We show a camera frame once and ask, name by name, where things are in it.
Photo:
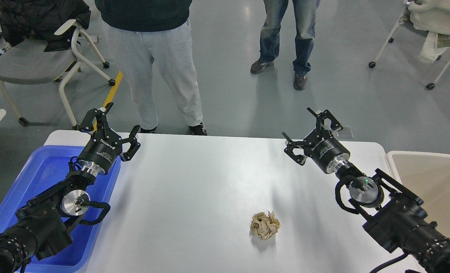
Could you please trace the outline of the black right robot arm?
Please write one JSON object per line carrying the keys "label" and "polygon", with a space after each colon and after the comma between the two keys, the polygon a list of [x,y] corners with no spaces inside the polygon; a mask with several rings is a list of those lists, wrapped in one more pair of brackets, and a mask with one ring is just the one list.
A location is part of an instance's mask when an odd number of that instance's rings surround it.
{"label": "black right robot arm", "polygon": [[311,158],[324,173],[334,173],[339,179],[335,186],[339,207],[363,216],[364,230],[385,250],[403,251],[372,272],[411,255],[428,273],[450,273],[450,238],[437,230],[437,222],[426,222],[423,200],[380,169],[372,177],[360,171],[349,161],[350,151],[334,138],[342,124],[328,110],[310,113],[316,119],[315,129],[301,141],[283,132],[284,152],[299,165]]}

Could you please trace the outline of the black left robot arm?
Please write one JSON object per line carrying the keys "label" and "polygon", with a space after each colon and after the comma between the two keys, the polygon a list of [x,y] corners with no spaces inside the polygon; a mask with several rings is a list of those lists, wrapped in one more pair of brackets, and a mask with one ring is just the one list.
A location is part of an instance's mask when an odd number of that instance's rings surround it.
{"label": "black left robot arm", "polygon": [[90,133],[83,151],[69,160],[65,179],[36,195],[19,208],[17,223],[0,233],[0,273],[24,272],[33,256],[54,256],[72,244],[78,224],[96,225],[110,211],[105,202],[91,200],[86,188],[98,175],[106,175],[119,157],[129,161],[140,148],[140,126],[122,138],[109,127],[107,114],[113,106],[89,110],[78,130]]}

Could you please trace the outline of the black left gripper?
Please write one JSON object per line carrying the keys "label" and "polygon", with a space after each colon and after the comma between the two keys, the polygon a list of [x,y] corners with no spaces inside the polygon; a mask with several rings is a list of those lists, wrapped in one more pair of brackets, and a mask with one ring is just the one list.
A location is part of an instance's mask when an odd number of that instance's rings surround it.
{"label": "black left gripper", "polygon": [[[140,131],[140,125],[134,126],[129,137],[124,139],[110,128],[107,114],[113,105],[113,102],[109,102],[105,107],[88,110],[81,124],[77,126],[78,131],[94,133],[77,157],[81,171],[93,176],[108,174],[118,155],[121,161],[130,161],[141,147],[136,136]],[[130,148],[122,153],[124,143],[130,143]]]}

